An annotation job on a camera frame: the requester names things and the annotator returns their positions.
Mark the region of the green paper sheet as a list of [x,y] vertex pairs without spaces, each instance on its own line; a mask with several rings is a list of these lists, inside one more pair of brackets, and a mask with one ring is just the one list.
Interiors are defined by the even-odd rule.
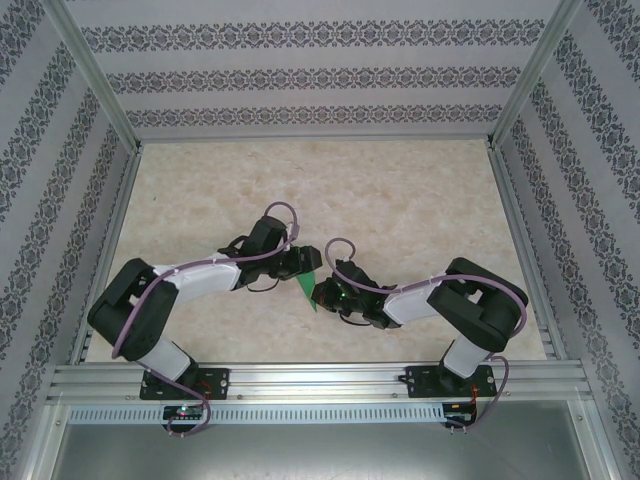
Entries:
[[317,311],[317,303],[313,300],[312,294],[316,285],[316,275],[314,271],[301,273],[295,277],[305,298],[309,302],[314,312]]

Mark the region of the grey sheet metal tray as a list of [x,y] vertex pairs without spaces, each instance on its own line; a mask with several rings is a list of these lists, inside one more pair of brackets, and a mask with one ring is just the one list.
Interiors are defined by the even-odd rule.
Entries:
[[628,480],[589,401],[502,402],[478,427],[95,424],[46,408],[14,480]]

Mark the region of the aluminium mounting rail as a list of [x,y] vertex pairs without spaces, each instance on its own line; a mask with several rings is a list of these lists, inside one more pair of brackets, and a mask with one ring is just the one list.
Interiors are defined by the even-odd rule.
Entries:
[[[501,398],[586,400],[593,391],[579,361],[511,361]],[[403,363],[227,364],[227,401],[258,404],[381,403],[410,401],[397,380]],[[125,363],[58,366],[45,402],[53,404],[138,403],[143,369]]]

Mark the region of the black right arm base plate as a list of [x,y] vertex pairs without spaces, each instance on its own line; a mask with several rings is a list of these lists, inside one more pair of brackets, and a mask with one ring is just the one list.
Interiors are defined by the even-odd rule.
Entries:
[[494,373],[490,366],[480,365],[469,378],[462,378],[442,365],[412,365],[398,380],[407,386],[410,398],[462,398],[471,397],[473,388],[480,398],[494,397],[497,393]]

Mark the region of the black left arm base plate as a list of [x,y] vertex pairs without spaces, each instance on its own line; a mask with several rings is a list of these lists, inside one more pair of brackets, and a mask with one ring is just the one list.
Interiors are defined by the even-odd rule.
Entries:
[[151,372],[145,372],[139,390],[142,400],[225,400],[230,371],[224,368],[190,368],[175,385],[161,380]]

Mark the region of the aluminium table side rail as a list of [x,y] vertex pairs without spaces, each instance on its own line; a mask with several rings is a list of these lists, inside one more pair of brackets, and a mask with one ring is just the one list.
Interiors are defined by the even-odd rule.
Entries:
[[568,360],[570,356],[564,347],[553,308],[538,269],[524,217],[520,211],[504,160],[500,152],[490,144],[487,145],[487,154],[529,294],[530,305],[543,340],[546,356],[549,360]]
[[144,146],[140,144],[131,155],[130,160],[127,162],[126,169],[122,174],[111,216],[107,223],[107,229],[102,238],[103,242],[91,279],[90,290],[87,293],[85,304],[81,310],[78,327],[75,330],[71,349],[69,350],[69,355],[66,360],[67,365],[77,365],[84,359],[86,339],[91,336],[87,320],[88,313],[94,302],[106,288],[143,152]]

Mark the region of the aluminium frame post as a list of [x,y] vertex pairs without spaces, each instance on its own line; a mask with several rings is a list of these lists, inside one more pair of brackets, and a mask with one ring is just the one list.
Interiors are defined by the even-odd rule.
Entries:
[[118,101],[106,74],[100,67],[80,27],[77,25],[64,0],[40,0],[57,32],[81,70],[88,86],[103,107],[119,138],[130,152],[136,152],[140,139]]
[[487,146],[492,150],[495,150],[506,138],[581,3],[582,0],[559,0],[539,42],[498,116],[495,127],[487,137]]

